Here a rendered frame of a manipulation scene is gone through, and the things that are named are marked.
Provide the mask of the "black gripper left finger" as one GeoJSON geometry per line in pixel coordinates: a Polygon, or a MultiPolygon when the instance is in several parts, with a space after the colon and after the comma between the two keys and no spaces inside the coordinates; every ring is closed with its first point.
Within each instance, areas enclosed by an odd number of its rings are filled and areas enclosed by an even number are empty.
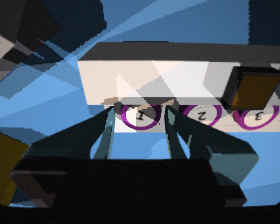
{"type": "Polygon", "coordinates": [[[22,157],[91,158],[91,148],[103,133],[93,159],[110,159],[115,119],[114,106],[110,106],[87,120],[32,143],[22,157]]]}

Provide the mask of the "grey key desk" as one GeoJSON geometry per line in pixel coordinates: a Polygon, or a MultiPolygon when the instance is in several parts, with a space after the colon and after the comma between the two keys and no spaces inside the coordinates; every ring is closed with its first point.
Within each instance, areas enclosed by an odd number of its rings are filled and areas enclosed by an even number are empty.
{"type": "Polygon", "coordinates": [[[60,30],[39,0],[0,0],[0,80],[60,30]]]}

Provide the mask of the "blue flat mat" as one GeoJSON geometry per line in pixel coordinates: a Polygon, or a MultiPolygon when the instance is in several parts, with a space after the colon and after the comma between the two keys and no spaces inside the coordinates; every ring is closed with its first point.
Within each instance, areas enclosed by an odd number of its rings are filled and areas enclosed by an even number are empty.
{"type": "MultiPolygon", "coordinates": [[[[0,80],[0,134],[31,145],[104,110],[87,105],[77,61],[97,42],[280,46],[280,0],[39,0],[61,30],[0,80]]],[[[228,133],[258,163],[243,206],[280,202],[280,132],[228,133]]],[[[166,132],[114,132],[110,159],[170,159],[166,132]]]]}

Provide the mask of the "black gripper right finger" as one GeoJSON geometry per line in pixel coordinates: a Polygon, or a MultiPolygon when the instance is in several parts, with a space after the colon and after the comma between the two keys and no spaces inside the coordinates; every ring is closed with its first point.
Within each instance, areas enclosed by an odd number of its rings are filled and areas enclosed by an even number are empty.
{"type": "Polygon", "coordinates": [[[189,148],[189,158],[201,158],[210,163],[219,186],[240,186],[259,161],[249,142],[192,119],[170,106],[165,106],[164,122],[169,158],[187,159],[178,133],[189,148]]]}

